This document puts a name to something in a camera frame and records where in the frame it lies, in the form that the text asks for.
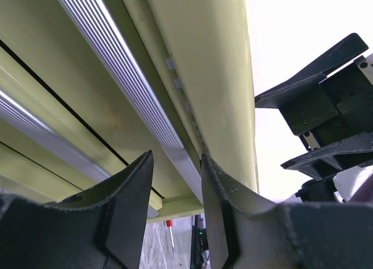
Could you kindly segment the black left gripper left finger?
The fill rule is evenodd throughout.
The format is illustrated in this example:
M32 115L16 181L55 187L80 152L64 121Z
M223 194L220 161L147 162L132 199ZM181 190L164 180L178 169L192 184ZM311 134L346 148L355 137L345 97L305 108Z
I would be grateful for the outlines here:
M153 177L146 152L59 203L1 194L2 268L138 268Z

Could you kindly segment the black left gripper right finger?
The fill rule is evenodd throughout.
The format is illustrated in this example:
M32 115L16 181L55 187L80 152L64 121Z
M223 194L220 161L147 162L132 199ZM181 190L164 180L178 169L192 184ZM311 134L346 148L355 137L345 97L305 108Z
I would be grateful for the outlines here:
M371 268L372 205L274 203L200 160L212 268Z

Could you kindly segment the green metal drawer cabinet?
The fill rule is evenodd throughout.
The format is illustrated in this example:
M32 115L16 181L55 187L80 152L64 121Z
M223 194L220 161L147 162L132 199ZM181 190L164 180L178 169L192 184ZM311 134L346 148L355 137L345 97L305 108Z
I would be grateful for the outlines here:
M46 203L154 155L149 222L199 160L258 189L247 0L1 0L1 188Z

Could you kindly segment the red blue screwdriver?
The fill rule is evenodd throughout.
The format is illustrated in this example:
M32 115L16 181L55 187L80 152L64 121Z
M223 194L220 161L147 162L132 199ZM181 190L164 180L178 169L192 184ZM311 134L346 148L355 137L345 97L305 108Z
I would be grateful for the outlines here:
M169 234L170 234L170 241L171 241L171 250L173 253L173 256L176 257L176 251L175 251L175 243L174 243L174 237L173 237L173 221L172 220L166 220L166 227L168 228Z

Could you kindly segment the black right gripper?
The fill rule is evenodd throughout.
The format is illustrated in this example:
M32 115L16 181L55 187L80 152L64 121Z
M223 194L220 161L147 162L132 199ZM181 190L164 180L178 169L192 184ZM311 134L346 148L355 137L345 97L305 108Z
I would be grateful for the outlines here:
M256 108L280 108L293 135L313 150L282 168L323 179L372 163L372 56L361 56L327 78L367 49L351 33L293 77L255 97Z

